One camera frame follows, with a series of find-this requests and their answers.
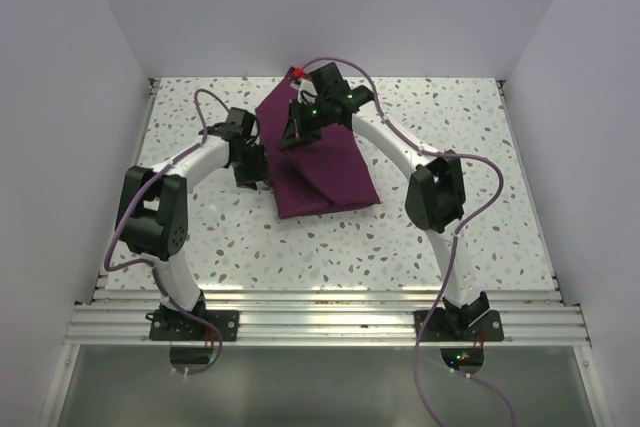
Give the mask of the purple cloth mat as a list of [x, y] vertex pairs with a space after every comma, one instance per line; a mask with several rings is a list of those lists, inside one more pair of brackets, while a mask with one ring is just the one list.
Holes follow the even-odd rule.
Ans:
[[281, 150], [288, 104], [297, 97], [293, 68], [256, 108], [278, 216], [289, 219], [353, 211], [378, 204], [366, 162], [354, 134], [341, 125], [322, 130], [308, 146]]

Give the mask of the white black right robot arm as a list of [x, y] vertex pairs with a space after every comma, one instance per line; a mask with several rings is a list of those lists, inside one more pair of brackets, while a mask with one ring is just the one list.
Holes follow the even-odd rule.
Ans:
[[462, 240], [466, 192], [460, 156], [421, 143], [384, 112], [371, 79], [365, 85], [350, 86], [334, 62], [311, 72], [296, 68], [292, 83], [297, 96], [289, 102], [278, 148], [292, 151], [310, 146], [334, 125], [377, 147], [407, 179], [406, 214], [426, 233], [436, 255], [443, 277], [438, 323], [454, 338], [470, 338], [480, 329], [490, 305]]

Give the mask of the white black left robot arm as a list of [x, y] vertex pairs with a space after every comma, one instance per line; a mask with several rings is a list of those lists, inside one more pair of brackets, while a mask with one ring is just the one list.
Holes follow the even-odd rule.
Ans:
[[172, 326], [185, 339], [201, 337], [208, 326], [207, 314], [198, 308], [202, 291], [183, 252], [189, 233], [189, 194], [221, 169], [233, 171], [239, 188], [267, 185], [266, 148], [258, 141], [259, 133], [255, 114], [232, 108], [224, 121], [204, 127], [184, 151], [152, 167], [133, 166], [125, 174], [104, 269], [150, 267], [161, 304], [176, 311]]

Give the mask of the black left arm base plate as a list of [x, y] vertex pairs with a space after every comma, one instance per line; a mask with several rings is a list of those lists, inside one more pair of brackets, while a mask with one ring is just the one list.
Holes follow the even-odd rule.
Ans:
[[[207, 310], [198, 317], [216, 327], [223, 342], [234, 342], [240, 325], [240, 313], [237, 310]], [[183, 314], [171, 310], [156, 309], [145, 315], [150, 322], [149, 339], [152, 341], [204, 341], [207, 327], [191, 320]]]

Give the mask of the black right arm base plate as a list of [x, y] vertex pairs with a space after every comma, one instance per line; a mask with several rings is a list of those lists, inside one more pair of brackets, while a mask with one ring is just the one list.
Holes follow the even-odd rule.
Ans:
[[438, 307], [421, 335], [423, 342], [501, 342], [505, 340], [500, 313], [489, 310], [470, 326]]

